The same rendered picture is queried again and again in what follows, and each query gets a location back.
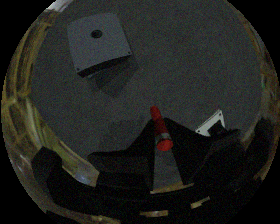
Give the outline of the red peg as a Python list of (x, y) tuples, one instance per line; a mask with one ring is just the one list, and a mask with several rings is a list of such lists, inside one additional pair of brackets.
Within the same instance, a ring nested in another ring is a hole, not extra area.
[(152, 106), (150, 108), (151, 118), (154, 119), (156, 147), (159, 151), (167, 151), (174, 143), (171, 141), (170, 133), (167, 132), (164, 118), (162, 118), (159, 108)]

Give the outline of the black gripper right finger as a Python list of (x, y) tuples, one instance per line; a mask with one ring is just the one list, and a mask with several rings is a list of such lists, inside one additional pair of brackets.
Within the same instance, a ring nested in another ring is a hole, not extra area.
[(227, 144), (237, 141), (241, 129), (231, 129), (230, 132), (217, 133), (216, 136), (202, 136), (181, 124), (164, 117), (167, 132), (174, 146), (171, 147), (175, 157), (182, 184), (194, 183), (195, 174), (204, 166), (211, 153), (219, 151)]

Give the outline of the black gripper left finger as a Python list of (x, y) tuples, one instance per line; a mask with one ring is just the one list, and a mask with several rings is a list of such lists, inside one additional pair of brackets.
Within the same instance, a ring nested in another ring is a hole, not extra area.
[(97, 169), (97, 172), (140, 173), (144, 176), (147, 187), (152, 191), (155, 166), (154, 144), (154, 119), (150, 118), (130, 147), (122, 151), (92, 152), (87, 154), (87, 161)]

